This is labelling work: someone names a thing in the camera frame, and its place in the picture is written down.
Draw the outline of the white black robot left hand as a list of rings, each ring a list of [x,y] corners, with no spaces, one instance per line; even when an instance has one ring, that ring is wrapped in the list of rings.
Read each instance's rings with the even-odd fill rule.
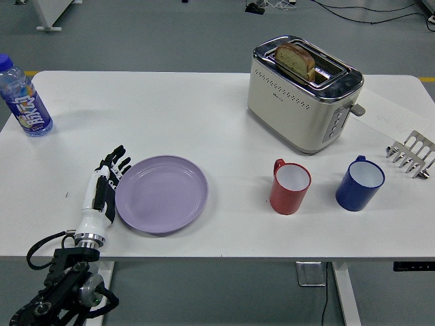
[[[124,146],[118,146],[101,160],[91,174],[82,207],[82,221],[75,232],[77,241],[105,241],[105,231],[116,215],[116,188],[131,168],[131,158],[125,153]]]

